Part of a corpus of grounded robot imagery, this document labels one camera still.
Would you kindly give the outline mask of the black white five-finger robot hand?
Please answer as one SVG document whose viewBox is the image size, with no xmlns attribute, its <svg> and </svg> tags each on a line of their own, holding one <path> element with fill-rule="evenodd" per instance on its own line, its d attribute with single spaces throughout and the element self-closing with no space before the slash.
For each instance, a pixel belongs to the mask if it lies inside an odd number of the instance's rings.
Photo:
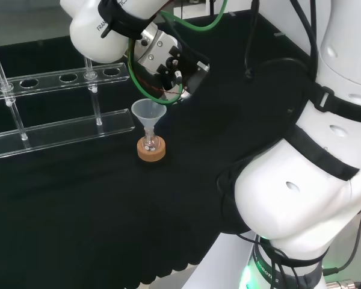
<svg viewBox="0 0 361 289">
<path fill-rule="evenodd" d="M 184 41 L 168 49 L 163 64 L 157 68 L 164 89 L 161 99 L 170 101 L 190 97 L 202 83 L 210 70 L 210 59 L 190 48 Z"/>
</svg>

